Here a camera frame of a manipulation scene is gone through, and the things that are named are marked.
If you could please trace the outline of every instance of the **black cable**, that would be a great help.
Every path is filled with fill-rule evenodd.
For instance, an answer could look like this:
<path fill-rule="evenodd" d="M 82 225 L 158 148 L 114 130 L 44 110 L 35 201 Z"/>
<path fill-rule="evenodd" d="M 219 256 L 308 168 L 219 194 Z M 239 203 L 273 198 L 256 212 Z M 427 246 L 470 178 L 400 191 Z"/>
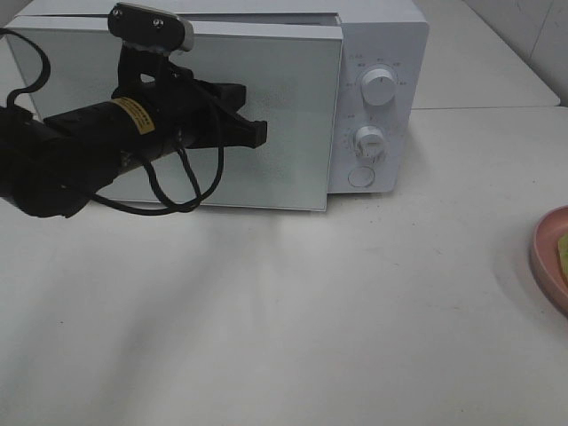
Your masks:
<path fill-rule="evenodd" d="M 22 94 L 22 93 L 34 93 L 36 91 L 39 91 L 40 89 L 42 89 L 45 86 L 45 84 L 48 82 L 50 75 L 51 75 L 51 63 L 49 61 L 49 58 L 45 54 L 45 52 L 37 44 L 35 44 L 34 42 L 29 40 L 25 36 L 20 35 L 20 34 L 16 33 L 15 31 L 12 31 L 12 30 L 7 29 L 7 28 L 0 28 L 0 36 L 1 35 L 16 36 L 16 37 L 20 38 L 21 40 L 25 41 L 31 47 L 34 48 L 34 50 L 39 54 L 39 56 L 42 60 L 42 71 L 41 71 L 39 77 L 37 78 L 37 80 L 34 83 L 32 83 L 31 85 L 29 85 L 28 87 L 25 87 L 23 89 L 14 90 L 8 95 L 8 98 L 6 100 L 6 105 L 7 105 L 7 107 L 11 108 L 11 107 L 15 107 L 15 100 L 20 94 Z M 53 171 L 46 169 L 41 163 L 39 163 L 39 162 L 35 161 L 34 159 L 28 157 L 24 153 L 20 152 L 17 148 L 13 148 L 13 149 L 11 149 L 11 151 L 13 151 L 14 154 L 18 155 L 20 158 L 22 158 L 26 162 L 33 164 L 35 167 L 40 169 L 43 173 L 50 175 L 52 178 L 54 178 L 54 180 L 59 182 L 59 184 L 63 188 L 66 188 L 66 189 L 68 188 L 72 191 L 75 191 L 75 192 L 79 193 L 81 196 L 83 196 L 83 197 L 85 197 L 85 198 L 87 198 L 91 201 L 95 201 L 99 204 L 107 206 L 111 209 L 119 210 L 119 211 L 122 211 L 122 212 L 125 212 L 125 213 L 130 213 L 130 214 L 133 214 L 133 215 L 147 216 L 147 217 L 165 216 L 165 215 L 169 215 L 169 214 L 177 213 L 177 212 L 186 213 L 186 212 L 190 212 L 190 211 L 195 210 L 197 207 L 199 207 L 201 205 L 202 201 L 206 200 L 207 198 L 209 198 L 213 194 L 213 192 L 217 189 L 217 187 L 218 187 L 218 185 L 221 181 L 221 177 L 223 176 L 223 171 L 224 171 L 224 167 L 225 167 L 225 154 L 224 154 L 223 132 L 222 132 L 222 128 L 221 128 L 221 119 L 219 117 L 216 105 L 212 100 L 213 96 L 211 94 L 209 94 L 207 91 L 205 91 L 204 89 L 202 89 L 198 84 L 196 84 L 193 77 L 190 76 L 189 73 L 186 70 L 184 70 L 183 68 L 177 67 L 176 65 L 171 64 L 171 63 L 170 63 L 170 65 L 172 66 L 172 68 L 176 69 L 177 72 L 179 72 L 184 77 L 184 79 L 188 83 L 192 84 L 196 88 L 196 90 L 202 95 L 202 98 L 205 100 L 205 102 L 209 106 L 209 111 L 211 112 L 211 115 L 213 116 L 213 120 L 215 122 L 216 138 L 217 138 L 217 146 L 218 146 L 217 172 L 216 172 L 215 178 L 213 179 L 211 186 L 209 187 L 209 189 L 205 193 L 201 193 L 201 188 L 200 188 L 199 183 L 197 181 L 197 177 L 195 176 L 195 173 L 193 172 L 193 169 L 191 168 L 191 165 L 189 163 L 189 159 L 187 157 L 185 150 L 183 149 L 183 147 L 175 146 L 176 152 L 179 155 L 179 157 L 182 161 L 182 164 L 184 166 L 185 173 L 188 176 L 189 180 L 191 181 L 192 186 L 193 186 L 193 190 L 195 191 L 195 198 L 193 200 L 188 201 L 188 202 L 184 202 L 184 203 L 181 203 L 181 204 L 177 204 L 174 201 L 172 201 L 164 193 L 164 191 L 160 187 L 160 184 L 158 182 L 158 178 L 157 178 L 156 173 L 155 173 L 155 169 L 152 166 L 151 162 L 148 161 L 145 157 L 143 157 L 141 155 L 138 155 L 137 159 L 142 164 L 143 168 L 145 169 L 146 174 L 148 175 L 148 179 L 150 181 L 150 186 L 152 187 L 154 195 L 156 195 L 158 200 L 163 205 L 166 206 L 165 209 L 139 209 L 139 208 L 128 206 L 126 204 L 122 204 L 118 201 L 110 200 L 106 197 L 103 197 L 101 195 L 93 193 L 92 191 L 89 191 L 89 190 L 87 190 L 83 187 L 75 185 L 72 182 L 67 182 L 66 179 L 59 176 L 57 173 L 54 173 Z"/>

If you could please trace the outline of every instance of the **white microwave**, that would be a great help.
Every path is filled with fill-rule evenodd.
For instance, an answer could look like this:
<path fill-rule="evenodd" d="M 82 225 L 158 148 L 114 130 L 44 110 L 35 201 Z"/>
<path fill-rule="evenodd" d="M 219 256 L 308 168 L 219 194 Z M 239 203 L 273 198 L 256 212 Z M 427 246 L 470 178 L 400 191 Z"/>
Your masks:
<path fill-rule="evenodd" d="M 396 183 L 429 26 L 411 0 L 137 0 L 193 24 L 195 46 L 171 60 L 196 77 L 247 85 L 241 114 L 268 122 L 257 150 L 227 150 L 208 204 L 324 210 L 328 193 L 389 192 Z M 51 80 L 32 96 L 40 118 L 107 100 L 121 41 L 107 30 L 115 0 L 35 0 L 9 25 L 51 59 Z M 9 43 L 24 81 L 39 59 Z M 192 153 L 215 173 L 212 150 Z M 175 158 L 156 163 L 175 200 L 188 197 Z M 153 201 L 142 171 L 104 195 Z"/>

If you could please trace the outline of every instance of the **white knob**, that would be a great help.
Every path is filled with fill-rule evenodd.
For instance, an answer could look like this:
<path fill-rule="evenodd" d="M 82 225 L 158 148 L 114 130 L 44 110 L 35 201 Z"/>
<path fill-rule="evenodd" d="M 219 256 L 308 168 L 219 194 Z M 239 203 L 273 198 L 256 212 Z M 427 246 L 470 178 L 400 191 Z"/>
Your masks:
<path fill-rule="evenodd" d="M 383 132 L 375 126 L 361 127 L 355 133 L 355 154 L 358 157 L 375 158 L 381 155 L 386 146 Z"/>
<path fill-rule="evenodd" d="M 389 102 L 397 91 L 397 77 L 387 68 L 376 68 L 363 75 L 361 91 L 365 101 L 374 107 Z"/>

